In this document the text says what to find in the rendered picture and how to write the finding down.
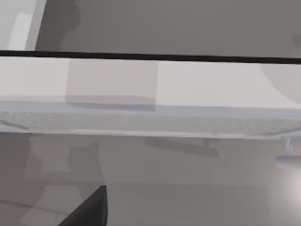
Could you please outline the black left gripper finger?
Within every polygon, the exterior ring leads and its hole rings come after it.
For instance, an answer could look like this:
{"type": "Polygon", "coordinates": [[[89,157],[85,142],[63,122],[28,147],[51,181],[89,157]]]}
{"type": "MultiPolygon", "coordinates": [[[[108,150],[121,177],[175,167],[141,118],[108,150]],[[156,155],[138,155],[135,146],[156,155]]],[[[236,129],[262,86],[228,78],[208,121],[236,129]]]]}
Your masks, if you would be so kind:
{"type": "Polygon", "coordinates": [[[100,186],[58,226],[107,226],[107,221],[107,189],[100,186]]]}

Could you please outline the white sink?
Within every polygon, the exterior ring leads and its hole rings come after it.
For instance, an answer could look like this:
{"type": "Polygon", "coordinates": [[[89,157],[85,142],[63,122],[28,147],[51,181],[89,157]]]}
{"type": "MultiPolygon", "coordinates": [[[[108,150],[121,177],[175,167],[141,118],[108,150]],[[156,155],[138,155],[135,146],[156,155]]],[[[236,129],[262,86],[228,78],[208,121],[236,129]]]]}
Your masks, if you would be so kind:
{"type": "Polygon", "coordinates": [[[0,57],[0,132],[301,137],[301,65],[0,57]]]}

